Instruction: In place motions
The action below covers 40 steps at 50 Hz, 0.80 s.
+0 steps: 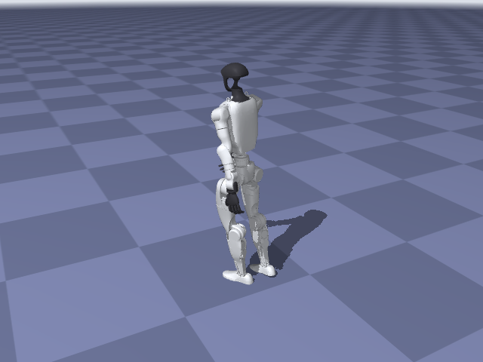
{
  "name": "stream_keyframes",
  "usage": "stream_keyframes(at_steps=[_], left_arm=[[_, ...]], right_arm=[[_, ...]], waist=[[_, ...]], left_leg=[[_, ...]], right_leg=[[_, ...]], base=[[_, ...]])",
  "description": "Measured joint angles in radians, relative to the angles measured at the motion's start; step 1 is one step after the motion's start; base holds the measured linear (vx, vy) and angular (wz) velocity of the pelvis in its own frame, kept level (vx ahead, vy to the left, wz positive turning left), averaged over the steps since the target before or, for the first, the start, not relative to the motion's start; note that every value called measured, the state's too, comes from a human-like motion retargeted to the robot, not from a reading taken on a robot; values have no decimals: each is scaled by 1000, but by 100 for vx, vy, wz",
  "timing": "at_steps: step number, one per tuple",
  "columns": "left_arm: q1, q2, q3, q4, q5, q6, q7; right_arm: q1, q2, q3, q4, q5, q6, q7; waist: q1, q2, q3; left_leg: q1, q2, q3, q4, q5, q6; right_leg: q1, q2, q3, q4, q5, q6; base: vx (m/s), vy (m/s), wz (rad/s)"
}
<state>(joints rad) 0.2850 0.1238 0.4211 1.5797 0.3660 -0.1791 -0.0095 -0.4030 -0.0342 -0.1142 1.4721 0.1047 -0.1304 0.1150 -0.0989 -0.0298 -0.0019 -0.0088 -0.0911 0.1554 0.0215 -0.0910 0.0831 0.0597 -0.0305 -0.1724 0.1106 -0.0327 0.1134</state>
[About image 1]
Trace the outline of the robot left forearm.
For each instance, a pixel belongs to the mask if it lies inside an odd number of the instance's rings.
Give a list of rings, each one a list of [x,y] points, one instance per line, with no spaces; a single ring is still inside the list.
[[[225,146],[219,146],[217,149],[217,154],[222,162],[225,178],[226,178],[226,188],[233,190],[233,183],[237,182],[238,174],[235,170],[235,159],[231,157],[229,150]]]

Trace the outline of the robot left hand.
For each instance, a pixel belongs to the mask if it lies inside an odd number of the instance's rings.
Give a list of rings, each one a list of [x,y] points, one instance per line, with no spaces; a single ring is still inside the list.
[[[234,214],[244,213],[239,206],[239,200],[236,192],[238,191],[238,183],[233,183],[233,190],[226,189],[228,192],[226,196],[225,205],[229,206],[229,211]]]

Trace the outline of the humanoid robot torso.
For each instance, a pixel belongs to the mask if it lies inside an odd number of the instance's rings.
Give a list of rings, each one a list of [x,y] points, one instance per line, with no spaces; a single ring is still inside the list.
[[[246,95],[247,93],[247,95]],[[240,102],[231,101],[233,96],[226,98],[226,101],[220,104],[228,105],[229,108],[229,132],[232,141],[232,156],[235,159],[235,170],[240,179],[239,185],[249,183],[255,176],[255,165],[249,160],[246,152],[254,149],[258,136],[258,117],[257,117],[257,101],[248,92],[245,96],[250,100]],[[219,107],[220,107],[219,106]]]

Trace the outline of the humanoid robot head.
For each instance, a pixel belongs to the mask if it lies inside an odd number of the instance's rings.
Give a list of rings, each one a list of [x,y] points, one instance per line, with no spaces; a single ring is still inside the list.
[[[238,86],[238,80],[241,77],[247,76],[248,74],[249,73],[247,68],[240,63],[230,63],[221,69],[221,75],[223,76],[224,86],[227,91],[232,91],[233,98],[231,101],[242,103],[244,101],[250,100],[249,99],[250,97],[245,96],[242,88]],[[234,80],[234,84],[231,88],[229,88],[227,84],[228,78],[232,78]]]

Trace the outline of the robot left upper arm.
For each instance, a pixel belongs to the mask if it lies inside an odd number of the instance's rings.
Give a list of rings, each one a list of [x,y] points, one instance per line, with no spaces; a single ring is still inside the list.
[[[217,130],[217,136],[222,143],[220,146],[225,146],[229,150],[229,153],[231,154],[232,141],[231,141],[229,125],[228,125],[228,119],[229,119],[228,105],[222,105],[214,109],[211,113],[211,119]]]

